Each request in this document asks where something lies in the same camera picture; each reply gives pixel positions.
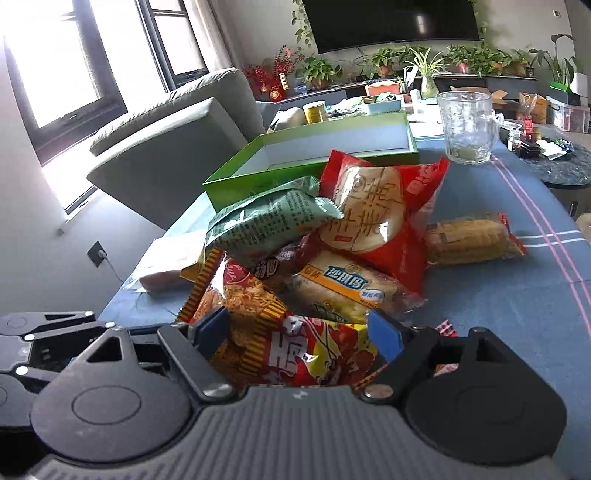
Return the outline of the wall power socket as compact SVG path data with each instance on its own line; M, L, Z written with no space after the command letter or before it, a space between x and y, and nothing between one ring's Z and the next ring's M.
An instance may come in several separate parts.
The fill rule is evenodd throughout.
M99 241L96 241L87 251L87 256L95 267L99 267L108 258L108 254Z

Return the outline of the black television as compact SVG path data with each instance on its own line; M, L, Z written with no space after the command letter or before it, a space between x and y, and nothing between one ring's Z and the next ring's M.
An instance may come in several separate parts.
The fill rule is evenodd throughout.
M368 45L480 38L463 0L314 0L304 10L320 52Z

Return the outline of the large leaf potted plant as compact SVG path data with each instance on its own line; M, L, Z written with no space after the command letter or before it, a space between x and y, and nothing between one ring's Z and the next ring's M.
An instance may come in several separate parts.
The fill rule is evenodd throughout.
M534 63L540 70L540 73L537 73L539 77L538 91L545 96L554 91L579 95L579 92L573 89L572 85L578 79L578 75L583 75L582 64L576 56L561 57L558 51L559 41L568 39L574 42L573 36L559 33L551 35L550 39L553 44L552 51L538 48L529 49Z

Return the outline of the red flower decoration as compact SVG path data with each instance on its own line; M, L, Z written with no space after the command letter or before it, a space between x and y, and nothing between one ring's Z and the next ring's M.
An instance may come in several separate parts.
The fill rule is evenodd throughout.
M287 99L290 90L288 78L296 72L297 54L283 45L273 58L267 58L262 64L249 64L242 68L250 85L260 98L264 96L270 102Z

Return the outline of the round pastry black label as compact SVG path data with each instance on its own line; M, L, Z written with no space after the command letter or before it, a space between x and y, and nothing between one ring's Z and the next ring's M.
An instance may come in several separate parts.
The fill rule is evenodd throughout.
M284 282L296 275L308 261L307 240L287 244L270 256L260 260L249 269L253 276L262 281L266 287L276 289L283 287Z

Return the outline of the corn cob snack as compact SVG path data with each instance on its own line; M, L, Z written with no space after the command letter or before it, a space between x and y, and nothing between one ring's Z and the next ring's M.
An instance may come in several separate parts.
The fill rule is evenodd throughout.
M522 257L527 249L513 235L504 213L431 224L425 237L429 265L453 266Z

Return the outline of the dark marble side table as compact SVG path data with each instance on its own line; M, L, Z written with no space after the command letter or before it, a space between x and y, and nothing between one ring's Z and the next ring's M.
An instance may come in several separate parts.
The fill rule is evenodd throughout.
M505 121L499 134L502 143L546 186L564 190L590 186L590 149L568 132L535 124L533 140L526 141L523 126Z

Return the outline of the spider plant in vase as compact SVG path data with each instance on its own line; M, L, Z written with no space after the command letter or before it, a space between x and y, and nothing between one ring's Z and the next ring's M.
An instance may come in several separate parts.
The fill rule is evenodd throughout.
M442 52L431 53L432 48L422 51L410 47L412 54L411 65L416 67L421 74L421 96L423 99L433 99L439 94L435 83L435 75L442 73L445 67L445 58Z

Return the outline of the grey sofa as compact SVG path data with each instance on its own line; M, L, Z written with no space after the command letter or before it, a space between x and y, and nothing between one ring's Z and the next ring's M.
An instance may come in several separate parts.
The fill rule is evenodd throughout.
M245 74L218 70L99 130L90 147L98 163L87 179L168 229L204 181L263 131Z

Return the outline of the yellow white can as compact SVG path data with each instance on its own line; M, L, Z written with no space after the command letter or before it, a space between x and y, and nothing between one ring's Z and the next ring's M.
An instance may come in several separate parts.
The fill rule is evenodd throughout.
M317 124L329 120L325 101L315 101L305 104L303 111L308 124Z

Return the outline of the clear glass mug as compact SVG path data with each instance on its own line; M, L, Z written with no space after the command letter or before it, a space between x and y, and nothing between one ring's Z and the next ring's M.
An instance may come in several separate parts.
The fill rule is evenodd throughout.
M466 166L488 163L499 134L492 95L452 90L439 93L437 100L448 158Z

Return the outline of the red rice cracker bag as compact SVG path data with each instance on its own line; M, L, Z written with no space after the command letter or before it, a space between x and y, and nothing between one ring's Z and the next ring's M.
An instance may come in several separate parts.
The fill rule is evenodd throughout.
M344 217L318 229L318 240L423 293L426 232L450 161L376 166L334 150L322 172L320 194Z

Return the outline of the clear bread loaf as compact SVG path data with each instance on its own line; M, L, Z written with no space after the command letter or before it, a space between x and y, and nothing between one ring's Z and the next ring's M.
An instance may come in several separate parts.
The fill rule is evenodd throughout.
M164 236L152 242L124 287L138 292L159 292L182 286L181 271L197 263L204 250L206 230Z

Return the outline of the yellow label sachima pack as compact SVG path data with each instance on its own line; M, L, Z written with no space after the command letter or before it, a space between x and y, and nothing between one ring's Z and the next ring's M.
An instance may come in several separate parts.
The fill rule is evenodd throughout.
M291 302L312 317L365 324L373 309L404 315L425 303L394 277L330 251L319 252L287 281Z

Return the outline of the red yellow noodle snack bag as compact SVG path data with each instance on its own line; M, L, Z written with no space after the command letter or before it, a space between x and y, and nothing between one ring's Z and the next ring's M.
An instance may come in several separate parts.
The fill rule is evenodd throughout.
M288 310L272 289L217 248L182 271L193 290L177 319L199 326L218 307L229 315L209 361L239 388L249 385L358 385L378 357L363 324Z

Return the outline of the green cardboard box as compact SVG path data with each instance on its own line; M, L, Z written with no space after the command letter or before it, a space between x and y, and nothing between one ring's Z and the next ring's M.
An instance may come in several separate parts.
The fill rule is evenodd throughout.
M263 134L209 176L202 186L215 210L304 176L322 177L332 151L377 166L419 162L404 112L346 117Z

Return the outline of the green snack bag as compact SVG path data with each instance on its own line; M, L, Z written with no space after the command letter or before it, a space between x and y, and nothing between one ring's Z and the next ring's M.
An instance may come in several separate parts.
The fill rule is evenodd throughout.
M320 195L318 180L304 176L220 210L208 224L204 250L221 249L243 267L252 267L343 217L334 201Z

